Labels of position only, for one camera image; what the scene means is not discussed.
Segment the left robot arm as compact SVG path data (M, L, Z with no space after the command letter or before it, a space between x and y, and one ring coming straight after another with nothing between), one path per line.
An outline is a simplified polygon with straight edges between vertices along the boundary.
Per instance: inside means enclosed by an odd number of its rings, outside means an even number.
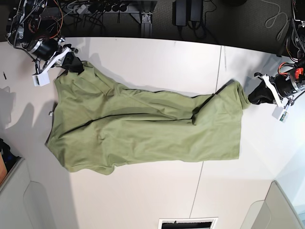
M277 56L286 52L292 62L279 64L275 76L254 74L261 83L248 96L252 104L268 103L286 108L294 104L294 94L305 91L305 2L293 0L291 4L292 17Z

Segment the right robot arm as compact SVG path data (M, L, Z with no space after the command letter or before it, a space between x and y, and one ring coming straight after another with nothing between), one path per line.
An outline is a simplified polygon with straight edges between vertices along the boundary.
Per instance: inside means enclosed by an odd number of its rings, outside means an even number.
M78 74L84 70L78 49L66 44L61 33L64 16L59 0L21 0L9 14L6 39L32 59L36 75L53 67Z

